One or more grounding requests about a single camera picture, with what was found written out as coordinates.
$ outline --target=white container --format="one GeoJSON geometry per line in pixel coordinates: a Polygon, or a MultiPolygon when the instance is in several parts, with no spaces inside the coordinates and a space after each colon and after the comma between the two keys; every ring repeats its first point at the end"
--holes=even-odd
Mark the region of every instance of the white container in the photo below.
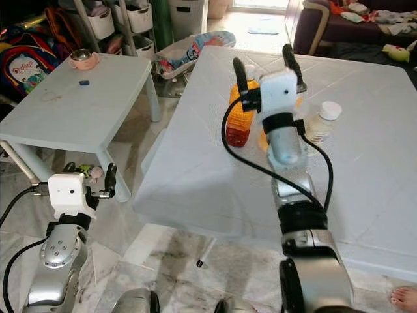
{"type": "MultiPolygon", "coordinates": [[[[138,57],[146,57],[151,62],[155,60],[154,42],[151,39],[136,35],[133,36],[133,41],[135,43],[135,49],[138,57]]],[[[124,50],[126,54],[133,54],[128,45],[124,45],[124,50]]]]}
{"type": "MultiPolygon", "coordinates": [[[[325,101],[320,106],[320,111],[308,119],[306,137],[315,145],[319,145],[331,134],[334,124],[342,108],[339,104],[332,101],[325,101]]],[[[308,153],[314,155],[317,151],[308,146],[308,153]]]]}
{"type": "Polygon", "coordinates": [[[207,31],[209,0],[168,0],[175,40],[207,31]]]}
{"type": "MultiPolygon", "coordinates": [[[[122,10],[120,9],[120,6],[115,4],[113,6],[113,11],[115,13],[115,21],[124,25],[122,10]]],[[[130,28],[133,33],[144,33],[153,27],[151,4],[148,4],[145,8],[127,11],[130,28]]]]}
{"type": "Polygon", "coordinates": [[[115,32],[111,11],[100,16],[88,16],[91,28],[98,40],[104,39],[115,32]]]}

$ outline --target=orange bottle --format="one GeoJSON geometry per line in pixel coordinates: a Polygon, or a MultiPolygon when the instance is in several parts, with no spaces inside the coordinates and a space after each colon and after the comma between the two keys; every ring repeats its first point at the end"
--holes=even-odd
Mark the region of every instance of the orange bottle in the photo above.
{"type": "MultiPolygon", "coordinates": [[[[255,81],[256,68],[253,65],[245,65],[246,79],[248,80],[248,89],[255,89],[259,87],[259,84],[255,81]]],[[[230,91],[229,105],[233,103],[240,93],[237,87],[237,83],[232,87],[230,91]]],[[[226,126],[226,139],[229,145],[234,147],[243,147],[248,141],[250,125],[252,123],[254,112],[243,112],[242,103],[239,102],[230,112],[227,119],[226,126]]]]}

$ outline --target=table leg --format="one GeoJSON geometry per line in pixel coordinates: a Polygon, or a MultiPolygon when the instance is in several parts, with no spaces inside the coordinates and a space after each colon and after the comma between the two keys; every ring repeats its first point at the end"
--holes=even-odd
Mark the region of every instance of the table leg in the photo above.
{"type": "Polygon", "coordinates": [[[28,145],[22,145],[16,142],[8,142],[13,150],[22,158],[28,167],[35,173],[40,181],[47,181],[54,173],[45,163],[37,156],[28,145]]]}
{"type": "MultiPolygon", "coordinates": [[[[97,159],[102,166],[103,170],[106,171],[110,163],[114,163],[109,152],[103,151],[96,153],[97,159]]],[[[116,172],[116,195],[115,198],[118,202],[126,202],[130,199],[131,193],[127,187],[122,174],[119,170],[116,172]]]]}
{"type": "Polygon", "coordinates": [[[152,122],[158,122],[162,118],[162,112],[151,73],[149,73],[148,78],[146,79],[146,93],[148,94],[148,101],[151,106],[151,120],[152,122]]]}

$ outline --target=sofa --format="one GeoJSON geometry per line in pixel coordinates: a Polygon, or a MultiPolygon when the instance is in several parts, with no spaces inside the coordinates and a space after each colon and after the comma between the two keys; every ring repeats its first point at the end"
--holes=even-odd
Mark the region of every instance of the sofa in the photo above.
{"type": "MultiPolygon", "coordinates": [[[[363,44],[410,44],[417,32],[392,36],[375,23],[353,23],[330,11],[330,1],[290,0],[285,12],[285,26],[294,52],[324,56],[335,42],[363,44]]],[[[370,10],[407,12],[417,10],[417,0],[360,0],[370,10]]]]}

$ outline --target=white table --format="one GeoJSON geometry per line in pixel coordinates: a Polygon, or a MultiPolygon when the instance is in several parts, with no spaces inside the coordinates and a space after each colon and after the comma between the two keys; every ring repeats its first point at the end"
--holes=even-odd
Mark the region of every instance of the white table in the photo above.
{"type": "MultiPolygon", "coordinates": [[[[235,83],[232,59],[258,74],[284,68],[278,55],[204,48],[137,193],[149,222],[280,250],[270,178],[227,154],[220,124],[235,83]]],[[[329,225],[345,262],[417,282],[417,92],[397,67],[298,56],[311,112],[325,100],[343,113],[324,144],[335,179],[329,225]]],[[[245,157],[267,166],[252,124],[245,157]]],[[[323,202],[327,169],[309,171],[323,202]]]]}
{"type": "MultiPolygon", "coordinates": [[[[100,58],[86,71],[62,62],[0,123],[0,139],[9,142],[41,181],[53,173],[30,145],[95,153],[106,170],[113,162],[108,145],[144,85],[151,119],[161,119],[150,61],[108,54],[100,58]],[[80,80],[90,84],[81,86],[80,80]]],[[[119,171],[116,180],[116,198],[127,201],[130,191],[119,171]]]]}

